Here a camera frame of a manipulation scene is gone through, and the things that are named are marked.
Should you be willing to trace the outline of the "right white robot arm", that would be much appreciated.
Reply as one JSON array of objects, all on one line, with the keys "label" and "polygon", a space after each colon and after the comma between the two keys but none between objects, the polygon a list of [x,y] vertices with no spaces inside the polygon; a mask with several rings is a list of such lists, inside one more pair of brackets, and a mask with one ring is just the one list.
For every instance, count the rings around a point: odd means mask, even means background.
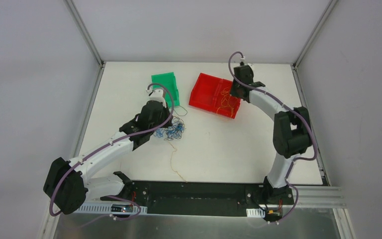
[{"label": "right white robot arm", "polygon": [[273,121],[273,145],[276,156],[264,178],[261,194],[265,202],[275,204],[287,195],[288,177],[294,162],[312,146],[309,113],[305,107],[290,108],[270,93],[261,82],[254,82],[251,66],[243,62],[229,67],[233,83],[230,95],[257,106]]}]

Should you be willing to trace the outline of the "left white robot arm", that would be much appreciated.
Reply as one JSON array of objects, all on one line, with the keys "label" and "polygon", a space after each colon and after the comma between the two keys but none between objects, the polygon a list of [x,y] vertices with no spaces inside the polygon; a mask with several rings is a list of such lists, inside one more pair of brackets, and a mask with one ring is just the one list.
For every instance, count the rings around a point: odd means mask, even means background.
[{"label": "left white robot arm", "polygon": [[62,157],[55,159],[43,186],[44,193],[50,198],[50,214],[71,214],[84,202],[106,196],[127,201],[132,188],[125,179],[115,172],[98,178],[94,175],[148,142],[157,129],[171,124],[172,113],[167,104],[149,100],[139,114],[100,146],[69,160]]}]

